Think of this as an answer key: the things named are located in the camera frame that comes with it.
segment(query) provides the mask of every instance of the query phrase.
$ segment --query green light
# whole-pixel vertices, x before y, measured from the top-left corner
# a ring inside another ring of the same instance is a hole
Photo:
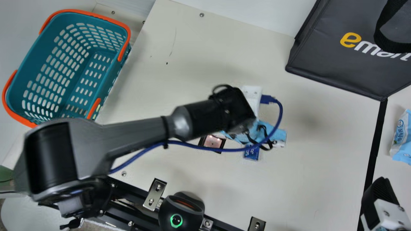
[[[178,227],[180,227],[181,225],[182,225],[182,217],[181,217],[181,215],[180,214],[173,214],[171,217],[170,217],[170,224],[171,224],[171,227],[173,227],[173,228],[178,228]]]

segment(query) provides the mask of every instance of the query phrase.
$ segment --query white robot part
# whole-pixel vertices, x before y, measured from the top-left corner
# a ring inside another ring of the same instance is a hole
[[[251,109],[253,110],[255,116],[258,119],[258,111],[260,109],[260,100],[263,94],[263,88],[260,86],[242,86],[240,90],[244,94],[245,98],[248,101]]]
[[[361,222],[363,223],[364,231],[376,231],[381,227],[393,231],[411,230],[411,222],[404,208],[381,199],[377,199],[374,205],[380,223],[370,230],[365,216],[362,214]]]

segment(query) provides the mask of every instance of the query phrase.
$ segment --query snack package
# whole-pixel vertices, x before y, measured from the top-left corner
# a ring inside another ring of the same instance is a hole
[[[395,129],[390,155],[393,160],[411,165],[411,111],[406,110],[399,118]]]

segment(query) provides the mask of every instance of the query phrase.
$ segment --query teal plastic basket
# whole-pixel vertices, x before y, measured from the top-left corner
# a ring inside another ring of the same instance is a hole
[[[130,36],[127,25],[98,14],[50,15],[3,90],[6,111],[29,127],[95,119],[128,57]]]

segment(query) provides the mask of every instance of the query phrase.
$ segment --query black shopping bag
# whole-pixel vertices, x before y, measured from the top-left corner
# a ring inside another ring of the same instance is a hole
[[[411,1],[317,0],[286,71],[379,101],[411,84]]]

